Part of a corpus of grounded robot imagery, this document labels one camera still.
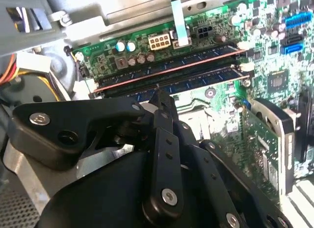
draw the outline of blue sata port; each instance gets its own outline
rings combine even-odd
[[[298,52],[303,50],[303,44],[294,44],[294,45],[289,45],[289,46],[285,46],[285,47],[281,47],[281,54],[282,55],[288,55],[291,54],[293,52]]]
[[[285,19],[287,29],[297,27],[303,23],[310,22],[312,20],[313,13],[305,12],[293,15]]]

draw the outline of orange wire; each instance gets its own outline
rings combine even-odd
[[[10,72],[13,62],[14,62],[14,54],[11,55],[11,59],[10,59],[9,65],[8,65],[6,71],[3,73],[2,77],[0,78],[0,84],[2,84],[3,80],[5,80],[5,78],[7,77],[8,73]]]

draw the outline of yellow wire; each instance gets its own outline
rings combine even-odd
[[[75,57],[75,56],[74,56],[74,54],[73,54],[72,52],[70,52],[70,54],[71,54],[72,58],[74,59],[74,62],[78,62],[77,57]]]
[[[28,74],[28,73],[29,73],[29,72],[24,71],[24,72],[19,72],[18,75],[21,76],[21,75],[25,75],[25,74]],[[49,90],[50,90],[50,91],[52,92],[52,94],[54,95],[55,99],[56,99],[57,101],[60,101],[58,95],[55,93],[54,89],[50,86],[49,81],[48,81],[46,78],[44,78],[44,77],[39,77],[39,76],[37,76],[37,77],[38,77],[39,79],[41,79],[41,80],[43,81],[43,83],[45,83],[45,85],[49,88]]]

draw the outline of screw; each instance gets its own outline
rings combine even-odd
[[[186,130],[188,130],[190,128],[185,122],[182,122],[182,126]]]
[[[240,223],[234,214],[227,213],[226,218],[232,228],[240,228]]]
[[[211,147],[212,149],[215,149],[215,148],[216,148],[216,146],[215,146],[212,142],[209,142],[208,145],[209,145],[209,147]]]
[[[170,189],[163,189],[161,196],[163,201],[170,206],[175,206],[178,203],[177,195]]]
[[[50,123],[50,118],[44,113],[34,113],[29,117],[29,121],[35,125],[46,126]]]
[[[165,113],[161,113],[161,115],[162,115],[164,118],[168,118],[168,115],[165,114]]]
[[[279,222],[284,226],[284,228],[289,228],[287,223],[281,217],[278,217]]]
[[[137,106],[136,104],[132,104],[132,108],[134,108],[135,110],[140,110],[139,106]]]

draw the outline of memory slot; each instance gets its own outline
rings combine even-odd
[[[166,62],[154,63],[152,65],[143,67],[140,70],[135,70],[128,73],[123,73],[119,76],[102,79],[100,83],[104,87],[101,87],[94,92],[99,92],[138,81],[146,81],[147,78],[176,72],[224,57],[240,54],[242,52],[245,52],[245,50],[240,50],[232,45],[213,47],[201,52],[169,59]]]

